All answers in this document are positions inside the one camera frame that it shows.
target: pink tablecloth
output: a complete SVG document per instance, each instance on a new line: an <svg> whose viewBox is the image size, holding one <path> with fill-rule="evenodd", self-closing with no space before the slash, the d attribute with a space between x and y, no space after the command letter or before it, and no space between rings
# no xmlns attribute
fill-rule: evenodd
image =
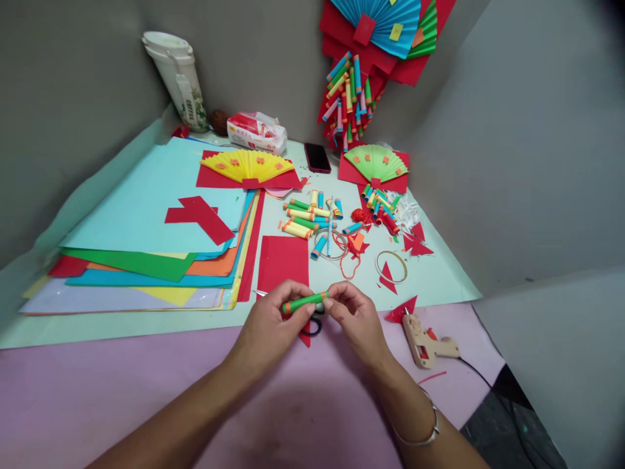
<svg viewBox="0 0 625 469"><path fill-rule="evenodd" d="M438 337L492 383L503 359L468 304L417 308ZM404 332L383 322L393 354L461 427L488 388L465 365L416 368ZM4 467L79 468L158 411L226 355L239 328L151 335L0 352L0 461ZM217 433L198 467L400 468L367 374L330 318Z"/></svg>

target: silver bracelet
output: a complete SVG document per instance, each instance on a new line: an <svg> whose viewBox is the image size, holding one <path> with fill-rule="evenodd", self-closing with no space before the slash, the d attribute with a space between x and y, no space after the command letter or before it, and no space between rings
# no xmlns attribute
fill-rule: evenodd
<svg viewBox="0 0 625 469"><path fill-rule="evenodd" d="M395 427L393 427L393 431L395 432L395 434L397 435L397 438L405 445L408 446L427 446L430 445L434 442L434 440L436 439L436 435L440 434L440 430L438 429L438 409L436 408L436 406L434 405L434 403L432 402L432 398L430 397L430 395L428 394L428 392L423 389L422 387L419 386L419 389L421 389L421 391L423 391L423 393L428 397L428 399L430 400L430 402L432 403L432 408L434 409L434 428L432 429L432 434L430 435L430 438L428 438L425 441L422 442L410 442L407 441L405 439L403 439L401 437L401 435L399 435L399 433L397 433L397 430L395 430Z"/></svg>

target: stack of colored paper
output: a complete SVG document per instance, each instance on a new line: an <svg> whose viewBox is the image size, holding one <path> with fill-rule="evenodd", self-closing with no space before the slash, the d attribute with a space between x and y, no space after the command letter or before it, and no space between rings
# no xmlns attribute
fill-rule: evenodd
<svg viewBox="0 0 625 469"><path fill-rule="evenodd" d="M196 187L206 148L175 137L154 147L63 240L21 312L232 309L260 190Z"/></svg>

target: green paper fan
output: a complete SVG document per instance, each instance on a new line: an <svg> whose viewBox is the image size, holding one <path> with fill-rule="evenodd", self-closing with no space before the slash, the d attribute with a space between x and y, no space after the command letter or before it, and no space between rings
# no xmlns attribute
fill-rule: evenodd
<svg viewBox="0 0 625 469"><path fill-rule="evenodd" d="M349 150L345 158L369 181L378 178L386 182L408 172L401 158L379 145L362 145Z"/></svg>
<svg viewBox="0 0 625 469"><path fill-rule="evenodd" d="M419 22L419 29L423 30L423 42L417 47L410 49L406 60L416 59L423 55L430 55L436 50L436 39L438 36L438 11L436 10L436 0L432 0L428 9L425 10L423 18L421 18Z"/></svg>

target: phone screen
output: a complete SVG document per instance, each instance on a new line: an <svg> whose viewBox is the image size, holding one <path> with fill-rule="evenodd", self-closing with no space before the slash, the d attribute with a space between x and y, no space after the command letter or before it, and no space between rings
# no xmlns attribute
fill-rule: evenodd
<svg viewBox="0 0 625 469"><path fill-rule="evenodd" d="M326 150L321 145L314 143L304 144L306 157L308 158L308 167L316 173L329 173L330 162L327 160Z"/></svg>

